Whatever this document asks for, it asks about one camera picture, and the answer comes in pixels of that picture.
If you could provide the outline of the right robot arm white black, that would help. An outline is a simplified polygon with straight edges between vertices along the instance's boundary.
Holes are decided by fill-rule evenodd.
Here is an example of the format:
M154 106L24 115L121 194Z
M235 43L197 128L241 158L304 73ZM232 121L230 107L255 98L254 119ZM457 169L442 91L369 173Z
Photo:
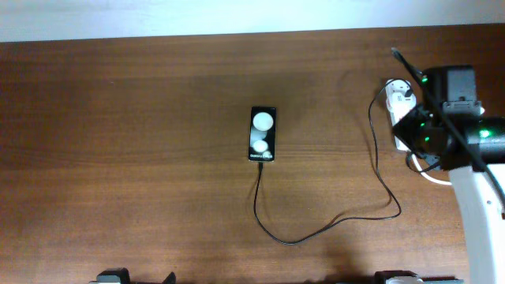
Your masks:
M443 104L442 118L423 105L389 106L395 139L427 170L445 170L461 212L470 280L504 281L504 120L485 118L479 103Z

